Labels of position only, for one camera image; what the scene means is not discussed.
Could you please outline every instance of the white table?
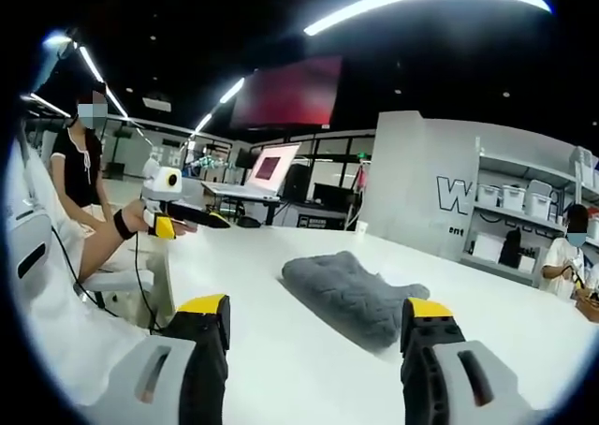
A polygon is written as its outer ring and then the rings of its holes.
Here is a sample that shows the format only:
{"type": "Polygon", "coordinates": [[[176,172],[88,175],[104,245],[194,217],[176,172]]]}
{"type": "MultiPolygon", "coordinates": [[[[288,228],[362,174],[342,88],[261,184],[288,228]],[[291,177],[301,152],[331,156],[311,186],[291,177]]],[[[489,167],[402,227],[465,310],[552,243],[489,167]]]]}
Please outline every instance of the white table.
{"type": "Polygon", "coordinates": [[[583,370],[597,327],[547,293],[375,237],[288,227],[202,228],[168,245],[173,305],[231,298],[224,418],[244,425],[397,425],[404,407],[397,344],[373,355],[278,281],[294,257],[353,252],[392,285],[420,282],[519,376],[534,408],[554,406],[583,370]]]}

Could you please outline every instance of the folded gray towel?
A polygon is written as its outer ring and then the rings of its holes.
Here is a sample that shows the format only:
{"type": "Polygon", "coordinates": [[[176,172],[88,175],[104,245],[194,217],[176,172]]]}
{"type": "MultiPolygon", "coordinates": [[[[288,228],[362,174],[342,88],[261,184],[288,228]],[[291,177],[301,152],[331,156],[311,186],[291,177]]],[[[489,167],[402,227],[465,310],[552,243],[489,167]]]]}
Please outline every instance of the folded gray towel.
{"type": "Polygon", "coordinates": [[[403,301],[430,295],[423,285],[388,285],[380,275],[362,268],[349,252],[293,259],[283,266],[283,278],[361,339],[384,347],[400,336],[403,301]]]}

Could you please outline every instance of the black top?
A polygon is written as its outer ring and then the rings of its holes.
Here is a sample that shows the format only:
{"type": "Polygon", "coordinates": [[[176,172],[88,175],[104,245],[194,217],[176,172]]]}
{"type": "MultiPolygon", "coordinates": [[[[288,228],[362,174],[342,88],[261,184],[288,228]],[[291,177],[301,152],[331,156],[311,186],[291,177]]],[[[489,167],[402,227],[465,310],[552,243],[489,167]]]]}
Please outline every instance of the black top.
{"type": "Polygon", "coordinates": [[[85,152],[80,151],[71,140],[68,129],[56,137],[52,156],[61,155],[65,159],[65,190],[80,207],[99,204],[95,181],[100,171],[102,144],[93,130],[85,131],[85,152]]]}

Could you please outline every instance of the wicker basket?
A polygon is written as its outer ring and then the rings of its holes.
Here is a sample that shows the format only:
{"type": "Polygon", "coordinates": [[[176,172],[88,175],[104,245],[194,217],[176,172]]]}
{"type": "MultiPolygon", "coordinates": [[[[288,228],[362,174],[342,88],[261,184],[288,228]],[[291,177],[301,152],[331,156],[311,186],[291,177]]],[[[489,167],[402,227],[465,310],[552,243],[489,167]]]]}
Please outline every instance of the wicker basket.
{"type": "Polygon", "coordinates": [[[599,323],[599,301],[578,297],[577,308],[591,322],[599,323]]]}

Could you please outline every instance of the laptop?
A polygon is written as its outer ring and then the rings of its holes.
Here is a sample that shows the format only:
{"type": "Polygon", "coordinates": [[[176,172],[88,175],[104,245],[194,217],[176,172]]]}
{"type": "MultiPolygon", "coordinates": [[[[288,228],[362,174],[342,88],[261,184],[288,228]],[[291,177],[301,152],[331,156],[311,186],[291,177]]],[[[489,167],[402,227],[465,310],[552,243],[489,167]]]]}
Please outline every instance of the laptop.
{"type": "Polygon", "coordinates": [[[277,201],[279,189],[299,148],[299,143],[264,148],[243,186],[212,182],[202,184],[215,196],[277,201]]]}

